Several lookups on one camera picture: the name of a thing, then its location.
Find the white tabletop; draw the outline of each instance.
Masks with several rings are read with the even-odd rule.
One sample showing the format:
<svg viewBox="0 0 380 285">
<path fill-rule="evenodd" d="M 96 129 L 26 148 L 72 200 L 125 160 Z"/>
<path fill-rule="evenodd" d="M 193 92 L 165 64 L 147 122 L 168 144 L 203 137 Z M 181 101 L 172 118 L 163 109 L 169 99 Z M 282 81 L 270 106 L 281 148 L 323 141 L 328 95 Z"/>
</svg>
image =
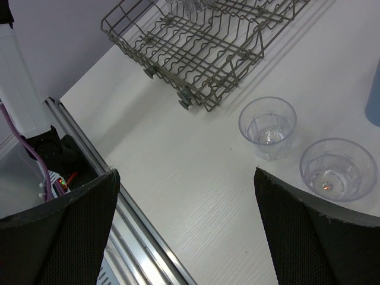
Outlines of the white tabletop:
<svg viewBox="0 0 380 285">
<path fill-rule="evenodd" d="M 364 114 L 380 57 L 379 15 L 378 0 L 313 0 L 211 113 L 185 111 L 171 86 L 117 47 L 62 101 L 195 281 L 277 284 L 255 168 L 306 190 L 301 153 L 327 137 L 361 144 L 380 164 L 380 128 Z M 262 96 L 284 98 L 298 115 L 292 153 L 272 162 L 255 157 L 238 130 L 244 105 Z M 341 205 L 380 216 L 379 201 L 375 190 Z"/>
</svg>

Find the dish rack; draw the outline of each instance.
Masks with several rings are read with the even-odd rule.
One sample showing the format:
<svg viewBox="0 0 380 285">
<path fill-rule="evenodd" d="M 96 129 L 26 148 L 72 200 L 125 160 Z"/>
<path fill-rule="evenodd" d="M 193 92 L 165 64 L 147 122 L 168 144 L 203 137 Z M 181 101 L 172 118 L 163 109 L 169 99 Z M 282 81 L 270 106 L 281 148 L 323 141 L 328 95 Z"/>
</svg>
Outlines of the dish rack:
<svg viewBox="0 0 380 285">
<path fill-rule="evenodd" d="M 101 29 L 150 78 L 177 89 L 185 109 L 196 103 L 211 111 L 310 1 L 216 0 L 189 14 L 181 1 L 123 0 Z M 135 33 L 123 37 L 129 29 Z"/>
</svg>

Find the cable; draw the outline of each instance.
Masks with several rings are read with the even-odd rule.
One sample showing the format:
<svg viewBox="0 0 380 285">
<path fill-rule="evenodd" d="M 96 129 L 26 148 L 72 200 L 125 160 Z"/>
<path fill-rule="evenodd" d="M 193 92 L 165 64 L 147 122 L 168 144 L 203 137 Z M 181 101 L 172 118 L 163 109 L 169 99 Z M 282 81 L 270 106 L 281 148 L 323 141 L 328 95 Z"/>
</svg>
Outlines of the cable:
<svg viewBox="0 0 380 285">
<path fill-rule="evenodd" d="M 76 177 L 77 175 L 78 175 L 78 172 L 74 172 L 74 173 L 70 176 L 70 178 L 67 180 L 67 183 L 66 183 L 67 187 L 69 187 L 71 181 L 72 181 L 72 180 L 74 179 L 74 177 Z"/>
<path fill-rule="evenodd" d="M 46 180 L 46 201 L 50 201 L 52 199 L 52 183 L 50 181 L 49 171 L 46 167 L 45 163 L 43 162 L 42 158 L 37 154 L 37 152 L 28 145 L 28 143 L 21 137 L 21 135 L 18 133 L 16 127 L 13 125 L 13 122 L 11 120 L 10 115 L 8 114 L 5 106 L 0 102 L 0 109 L 2 114 L 4 115 L 4 118 L 11 129 L 12 133 L 16 137 L 16 139 L 36 158 L 36 160 L 41 164 L 41 167 L 43 169 L 43 173 L 45 175 Z"/>
<path fill-rule="evenodd" d="M 56 180 L 56 181 L 54 182 L 54 185 L 55 185 L 55 188 L 58 190 L 58 193 L 59 193 L 60 196 L 65 195 L 65 191 L 64 191 L 64 189 L 63 189 L 61 183 L 59 183 L 58 180 Z"/>
</svg>

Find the black foam pad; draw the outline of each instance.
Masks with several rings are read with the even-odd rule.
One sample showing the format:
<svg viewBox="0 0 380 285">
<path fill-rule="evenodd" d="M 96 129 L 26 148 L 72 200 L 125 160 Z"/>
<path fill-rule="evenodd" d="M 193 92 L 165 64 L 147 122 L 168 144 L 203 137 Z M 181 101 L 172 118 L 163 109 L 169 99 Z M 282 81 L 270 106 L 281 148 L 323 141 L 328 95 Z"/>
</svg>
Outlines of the black foam pad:
<svg viewBox="0 0 380 285">
<path fill-rule="evenodd" d="M 0 220 L 0 284 L 95 284 L 120 189 L 117 170 Z"/>
<path fill-rule="evenodd" d="M 280 285 L 380 284 L 380 218 L 257 169 L 255 193 Z"/>
</svg>

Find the clear plastic cup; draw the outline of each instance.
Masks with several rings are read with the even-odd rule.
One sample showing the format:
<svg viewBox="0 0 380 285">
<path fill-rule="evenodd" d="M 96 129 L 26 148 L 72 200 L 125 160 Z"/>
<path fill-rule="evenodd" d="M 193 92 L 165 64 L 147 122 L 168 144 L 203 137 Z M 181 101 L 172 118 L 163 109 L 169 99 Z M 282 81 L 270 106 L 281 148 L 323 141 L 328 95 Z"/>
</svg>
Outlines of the clear plastic cup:
<svg viewBox="0 0 380 285">
<path fill-rule="evenodd" d="M 361 145 L 342 138 L 327 138 L 310 145 L 299 164 L 304 183 L 331 201 L 348 202 L 370 193 L 378 167 Z"/>
<path fill-rule="evenodd" d="M 293 106 L 278 97 L 250 102 L 239 116 L 239 129 L 254 153 L 265 159 L 284 157 L 292 146 L 297 115 Z"/>
</svg>

